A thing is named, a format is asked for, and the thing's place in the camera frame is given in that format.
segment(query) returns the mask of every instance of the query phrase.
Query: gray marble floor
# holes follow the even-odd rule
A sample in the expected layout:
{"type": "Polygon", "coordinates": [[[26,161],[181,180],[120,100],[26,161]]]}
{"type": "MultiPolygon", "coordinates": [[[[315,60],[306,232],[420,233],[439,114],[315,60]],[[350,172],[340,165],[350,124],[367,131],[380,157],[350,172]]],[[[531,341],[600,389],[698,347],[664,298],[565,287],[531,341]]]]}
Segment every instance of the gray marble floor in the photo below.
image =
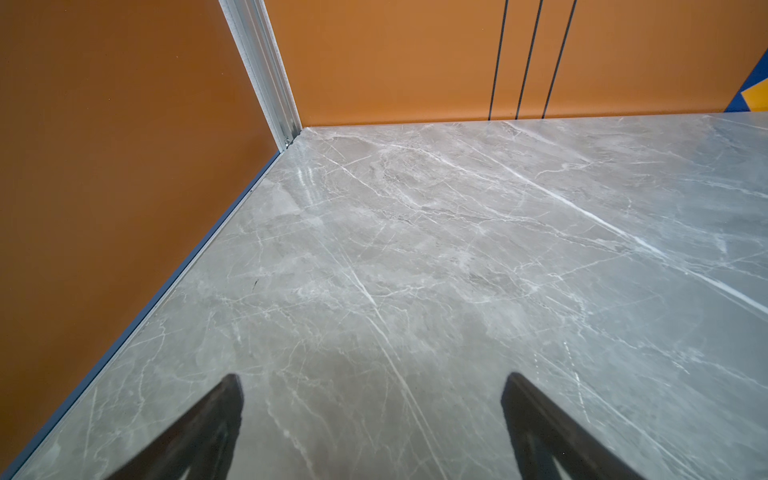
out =
{"type": "Polygon", "coordinates": [[[227,372],[230,478],[519,478],[523,372],[647,478],[768,476],[768,114],[308,128],[19,478],[227,372]]]}

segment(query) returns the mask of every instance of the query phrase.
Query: silver metal frame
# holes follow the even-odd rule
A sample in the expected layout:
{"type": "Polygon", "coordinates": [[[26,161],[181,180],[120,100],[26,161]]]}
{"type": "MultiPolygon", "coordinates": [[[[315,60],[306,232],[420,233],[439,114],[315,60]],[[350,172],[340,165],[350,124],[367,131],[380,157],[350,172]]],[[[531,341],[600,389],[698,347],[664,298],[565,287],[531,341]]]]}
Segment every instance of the silver metal frame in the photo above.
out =
{"type": "Polygon", "coordinates": [[[261,109],[282,152],[301,132],[283,59],[263,0],[219,0],[261,109]]]}

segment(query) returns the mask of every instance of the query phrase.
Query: blue shape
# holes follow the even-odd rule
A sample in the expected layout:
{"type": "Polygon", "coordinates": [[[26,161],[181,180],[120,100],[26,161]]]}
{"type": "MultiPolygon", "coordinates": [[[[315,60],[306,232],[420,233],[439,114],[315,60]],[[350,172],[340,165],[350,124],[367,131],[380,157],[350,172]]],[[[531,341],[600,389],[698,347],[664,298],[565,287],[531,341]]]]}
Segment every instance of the blue shape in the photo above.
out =
{"type": "Polygon", "coordinates": [[[24,450],[22,450],[21,453],[18,454],[16,458],[14,458],[13,462],[8,466],[8,468],[5,469],[5,471],[0,475],[0,480],[10,480],[13,475],[18,472],[18,470],[24,465],[24,462],[27,461],[27,458],[29,458],[30,455],[35,451],[37,447],[40,446],[40,444],[45,440],[45,437],[48,436],[48,433],[53,430],[53,428],[56,426],[59,420],[61,420],[61,417],[64,416],[64,414],[74,405],[74,402],[82,395],[82,393],[85,391],[85,389],[93,382],[94,378],[96,378],[96,375],[101,371],[101,369],[104,368],[104,366],[107,365],[107,362],[114,356],[115,353],[118,352],[120,347],[125,343],[125,341],[128,339],[129,336],[136,330],[136,328],[141,324],[142,320],[144,320],[144,317],[147,316],[150,310],[152,310],[152,307],[155,306],[155,304],[160,301],[160,298],[165,294],[165,292],[170,288],[171,285],[174,284],[176,279],[181,275],[181,272],[184,271],[185,268],[187,268],[187,265],[190,264],[192,259],[197,255],[200,250],[203,249],[205,246],[205,243],[216,233],[216,230],[219,229],[222,223],[227,219],[228,216],[232,213],[232,210],[235,209],[235,207],[243,201],[243,198],[245,198],[246,195],[248,195],[248,192],[251,191],[254,185],[256,185],[256,182],[259,181],[259,179],[266,173],[267,169],[274,163],[274,161],[277,159],[277,157],[280,155],[280,152],[277,152],[270,158],[270,161],[264,165],[264,168],[261,169],[258,175],[256,175],[256,178],[253,179],[248,184],[248,187],[243,191],[243,193],[240,194],[240,196],[237,198],[237,200],[234,201],[233,204],[230,205],[229,208],[227,208],[227,211],[224,212],[224,215],[219,218],[219,220],[214,224],[214,226],[208,230],[208,233],[206,233],[205,237],[200,241],[200,243],[197,244],[197,246],[192,250],[192,253],[187,256],[186,259],[184,259],[184,262],[181,263],[181,265],[176,269],[176,271],[173,273],[173,275],[170,276],[168,280],[163,284],[163,286],[158,290],[157,293],[154,294],[152,297],[152,300],[149,301],[149,303],[139,312],[138,315],[136,315],[136,318],[134,321],[128,326],[128,328],[123,332],[122,335],[120,335],[120,338],[112,344],[111,347],[109,347],[109,350],[104,354],[104,356],[101,357],[101,359],[98,361],[96,366],[91,369],[90,372],[85,376],[85,378],[80,382],[80,384],[77,386],[77,388],[74,389],[72,393],[69,394],[67,399],[64,401],[64,403],[61,404],[61,406],[56,409],[54,414],[51,416],[50,419],[43,425],[43,428],[40,429],[40,431],[37,432],[37,434],[32,438],[32,440],[27,444],[27,446],[24,447],[24,450]]]}
{"type": "Polygon", "coordinates": [[[730,111],[750,111],[750,108],[746,105],[744,98],[741,96],[741,92],[745,91],[749,87],[759,84],[761,81],[768,78],[768,50],[763,54],[763,57],[755,65],[754,70],[750,73],[750,76],[746,78],[744,84],[739,88],[739,92],[733,97],[733,100],[725,109],[726,112],[730,111]]]}

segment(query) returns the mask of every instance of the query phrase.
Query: blue baseboard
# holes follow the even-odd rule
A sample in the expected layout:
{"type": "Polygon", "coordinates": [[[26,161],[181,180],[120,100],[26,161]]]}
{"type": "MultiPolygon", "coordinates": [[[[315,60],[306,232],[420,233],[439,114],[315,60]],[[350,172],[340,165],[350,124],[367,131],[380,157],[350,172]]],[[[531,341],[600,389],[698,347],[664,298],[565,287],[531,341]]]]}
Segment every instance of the blue baseboard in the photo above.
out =
{"type": "Polygon", "coordinates": [[[184,262],[181,263],[181,265],[176,269],[173,275],[170,276],[168,280],[163,284],[163,286],[160,288],[160,290],[157,291],[157,293],[154,294],[152,297],[152,300],[149,301],[149,303],[139,312],[138,315],[136,315],[136,318],[133,322],[131,322],[130,326],[123,332],[122,335],[120,335],[120,338],[112,344],[112,346],[107,350],[107,352],[104,354],[103,357],[98,361],[96,366],[88,372],[88,374],[85,376],[82,382],[78,385],[76,389],[72,393],[69,394],[67,399],[64,401],[64,403],[61,404],[61,406],[56,409],[56,412],[51,416],[50,419],[43,425],[43,428],[40,429],[40,431],[37,432],[35,437],[32,438],[32,440],[27,444],[26,447],[24,447],[24,450],[18,456],[14,459],[13,462],[8,466],[8,468],[0,475],[0,480],[10,480],[13,475],[18,472],[18,470],[24,465],[24,462],[27,461],[27,458],[29,458],[30,455],[36,450],[37,447],[40,446],[40,444],[45,440],[45,437],[48,436],[48,433],[53,430],[53,428],[56,426],[59,420],[61,420],[61,417],[67,413],[67,411],[74,405],[75,401],[82,395],[82,393],[85,391],[85,389],[93,382],[93,379],[96,378],[96,375],[101,371],[101,369],[104,368],[105,365],[107,365],[107,362],[114,356],[115,353],[118,352],[120,347],[125,343],[125,341],[128,339],[129,336],[136,330],[136,328],[141,325],[141,322],[144,320],[144,317],[147,316],[147,314],[152,310],[152,308],[157,304],[157,302],[160,301],[160,299],[163,297],[163,295],[168,291],[171,285],[174,284],[176,279],[181,275],[181,273],[184,271],[185,268],[187,268],[187,265],[190,264],[190,262],[194,259],[194,257],[203,249],[207,241],[216,233],[216,230],[219,229],[222,223],[227,219],[228,216],[232,213],[232,211],[237,207],[237,205],[243,201],[243,198],[245,198],[246,195],[248,195],[248,192],[253,188],[254,185],[256,185],[256,182],[259,181],[259,179],[266,173],[266,171],[272,166],[272,163],[277,159],[277,157],[280,155],[280,152],[277,152],[270,158],[270,161],[266,163],[264,168],[261,169],[258,175],[256,175],[256,178],[254,178],[249,184],[248,187],[245,189],[243,193],[240,194],[239,197],[237,197],[237,200],[234,201],[232,205],[230,205],[229,208],[227,208],[227,211],[224,212],[224,215],[219,218],[219,220],[214,224],[214,226],[208,230],[208,233],[206,233],[205,237],[200,241],[200,243],[197,244],[197,246],[192,250],[192,253],[190,253],[186,259],[184,259],[184,262]]]}

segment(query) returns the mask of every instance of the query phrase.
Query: wall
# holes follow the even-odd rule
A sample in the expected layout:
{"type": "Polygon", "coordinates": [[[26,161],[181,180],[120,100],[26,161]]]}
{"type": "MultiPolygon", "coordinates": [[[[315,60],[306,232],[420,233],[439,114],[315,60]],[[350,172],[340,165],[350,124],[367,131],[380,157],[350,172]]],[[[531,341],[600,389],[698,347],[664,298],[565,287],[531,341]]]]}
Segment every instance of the wall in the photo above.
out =
{"type": "Polygon", "coordinates": [[[276,152],[216,0],[0,4],[0,469],[276,152]]]}
{"type": "Polygon", "coordinates": [[[504,0],[266,6],[309,126],[481,120],[492,94],[494,119],[723,111],[768,48],[764,0],[509,0],[501,51],[504,0]]]}

